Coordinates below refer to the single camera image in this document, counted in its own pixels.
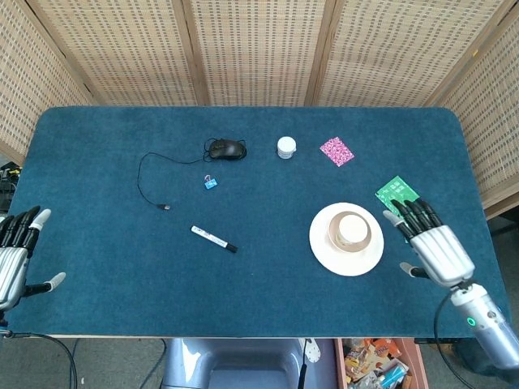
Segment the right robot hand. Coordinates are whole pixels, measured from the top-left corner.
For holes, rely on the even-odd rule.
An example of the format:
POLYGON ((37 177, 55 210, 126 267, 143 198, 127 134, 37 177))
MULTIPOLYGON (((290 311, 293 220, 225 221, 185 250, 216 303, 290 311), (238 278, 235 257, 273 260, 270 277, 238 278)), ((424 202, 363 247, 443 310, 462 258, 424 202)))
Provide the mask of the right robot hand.
POLYGON ((431 205, 423 199, 414 201, 395 199, 391 204, 397 214, 384 211, 383 215, 403 235, 418 256, 422 266, 406 262, 400 269, 414 278, 425 278, 436 284, 452 288, 470 280, 475 265, 457 239, 455 233, 443 223, 431 205))

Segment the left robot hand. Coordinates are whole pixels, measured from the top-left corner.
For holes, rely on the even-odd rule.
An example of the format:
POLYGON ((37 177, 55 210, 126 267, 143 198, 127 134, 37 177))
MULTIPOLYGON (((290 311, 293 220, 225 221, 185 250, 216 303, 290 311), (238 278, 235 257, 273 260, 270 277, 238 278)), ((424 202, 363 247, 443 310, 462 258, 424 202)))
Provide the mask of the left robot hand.
POLYGON ((1 217, 1 315, 22 298, 54 291, 65 279, 59 272, 40 284, 27 284, 26 275, 41 230, 51 210, 35 206, 17 216, 1 217))

